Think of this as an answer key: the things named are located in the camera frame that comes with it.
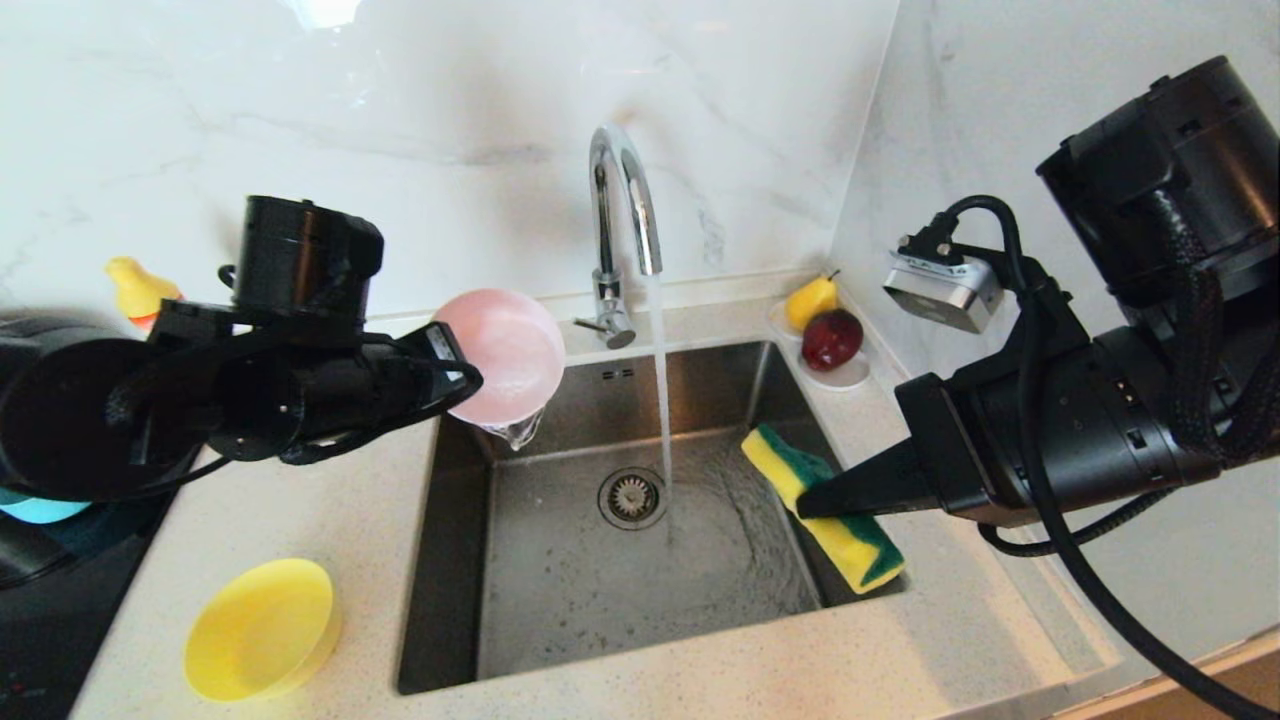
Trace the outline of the pink plastic bowl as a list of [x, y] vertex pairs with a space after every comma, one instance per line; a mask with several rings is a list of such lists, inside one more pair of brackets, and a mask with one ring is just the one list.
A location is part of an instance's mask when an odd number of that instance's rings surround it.
[[511, 290], [472, 290], [440, 306], [433, 320], [451, 328], [465, 361], [483, 377], [480, 391], [451, 415], [474, 425], [508, 427], [531, 419], [558, 389], [564, 341], [536, 300]]

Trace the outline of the small white dish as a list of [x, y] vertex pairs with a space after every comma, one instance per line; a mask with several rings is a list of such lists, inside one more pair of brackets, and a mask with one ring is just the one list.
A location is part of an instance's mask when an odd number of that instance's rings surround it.
[[803, 355], [804, 334], [790, 325], [785, 305], [785, 301], [776, 302], [767, 313], [767, 319], [773, 332], [783, 340], [783, 346], [787, 348], [791, 359], [796, 361], [803, 377], [812, 386], [832, 392], [849, 392], [870, 378], [870, 360], [865, 352], [865, 331], [861, 322], [846, 307], [837, 306], [835, 311], [841, 316], [852, 319], [852, 325], [847, 320], [844, 324], [856, 329], [852, 337], [859, 341], [858, 351], [847, 361], [835, 368], [817, 370], [806, 363]]

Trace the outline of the orange dish soap bottle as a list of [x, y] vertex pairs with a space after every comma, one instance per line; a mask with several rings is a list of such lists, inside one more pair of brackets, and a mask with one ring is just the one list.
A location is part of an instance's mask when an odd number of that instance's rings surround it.
[[166, 300], [186, 300], [175, 283], [147, 272], [134, 258], [111, 258], [105, 272], [115, 286], [118, 311], [145, 334], [154, 328]]

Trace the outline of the metal sink drain strainer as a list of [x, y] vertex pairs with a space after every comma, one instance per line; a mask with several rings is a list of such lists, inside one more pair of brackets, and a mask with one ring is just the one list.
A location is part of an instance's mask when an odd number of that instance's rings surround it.
[[603, 520], [621, 530], [645, 530], [667, 512], [666, 479], [649, 468], [621, 468], [599, 486], [596, 506]]

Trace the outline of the yellow plastic bowl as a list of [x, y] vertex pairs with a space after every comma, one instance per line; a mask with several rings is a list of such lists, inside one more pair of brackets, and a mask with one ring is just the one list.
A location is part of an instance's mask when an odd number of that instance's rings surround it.
[[183, 673], [198, 697], [233, 705], [306, 684], [342, 633], [337, 585], [308, 559], [278, 559], [224, 585], [195, 620]]

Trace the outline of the green and yellow sponge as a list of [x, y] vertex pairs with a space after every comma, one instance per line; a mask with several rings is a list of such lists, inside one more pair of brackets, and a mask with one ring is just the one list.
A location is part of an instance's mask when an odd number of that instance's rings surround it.
[[751, 429], [740, 448], [769, 483], [791, 518], [817, 542], [852, 593], [877, 591], [901, 574], [905, 559], [874, 518], [800, 516], [800, 497], [835, 478], [835, 471], [824, 459], [795, 448], [767, 424]]

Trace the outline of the chrome gooseneck faucet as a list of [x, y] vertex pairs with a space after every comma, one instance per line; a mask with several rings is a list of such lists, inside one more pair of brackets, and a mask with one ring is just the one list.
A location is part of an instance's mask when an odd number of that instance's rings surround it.
[[577, 318], [573, 324], [594, 331], [608, 350], [621, 350], [635, 341], [636, 332], [625, 301], [623, 274], [614, 260], [611, 177], [614, 176], [621, 183], [621, 193], [631, 218], [637, 266], [645, 277], [658, 277], [664, 270], [657, 206], [643, 159], [634, 141], [620, 126], [605, 123], [595, 128], [589, 146], [588, 170], [596, 234], [596, 266], [591, 273], [595, 316]]

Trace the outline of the stainless steel sink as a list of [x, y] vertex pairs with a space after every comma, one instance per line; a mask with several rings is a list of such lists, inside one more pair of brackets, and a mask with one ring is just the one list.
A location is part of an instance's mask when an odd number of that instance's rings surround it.
[[782, 350], [667, 356], [673, 543], [605, 523], [602, 482], [663, 477], [650, 356], [568, 368], [532, 441], [442, 419], [396, 689], [404, 696], [769, 623], [860, 601], [740, 445], [764, 423], [835, 455]]

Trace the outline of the yellow pear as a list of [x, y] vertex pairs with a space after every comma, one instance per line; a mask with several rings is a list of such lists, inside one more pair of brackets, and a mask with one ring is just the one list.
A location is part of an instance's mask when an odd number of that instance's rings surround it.
[[840, 270], [835, 270], [818, 275], [783, 301], [787, 328], [803, 333], [817, 315], [838, 307], [838, 286], [835, 282], [838, 274]]

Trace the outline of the blue plastic bowl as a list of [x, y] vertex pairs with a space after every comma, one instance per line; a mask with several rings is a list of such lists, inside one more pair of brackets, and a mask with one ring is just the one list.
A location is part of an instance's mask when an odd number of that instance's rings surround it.
[[90, 502], [29, 497], [0, 487], [0, 512], [32, 525], [65, 521], [91, 506]]

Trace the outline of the red apple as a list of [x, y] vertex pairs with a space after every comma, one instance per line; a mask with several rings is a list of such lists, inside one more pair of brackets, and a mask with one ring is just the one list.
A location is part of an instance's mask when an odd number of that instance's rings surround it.
[[860, 351], [864, 336], [864, 325], [849, 310], [818, 313], [803, 332], [801, 359], [814, 372], [832, 372]]

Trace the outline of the black induction cooktop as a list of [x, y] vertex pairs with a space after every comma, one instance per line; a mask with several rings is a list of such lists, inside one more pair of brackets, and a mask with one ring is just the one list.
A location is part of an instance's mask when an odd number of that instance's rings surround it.
[[174, 498], [42, 525], [0, 511], [0, 720], [68, 720]]

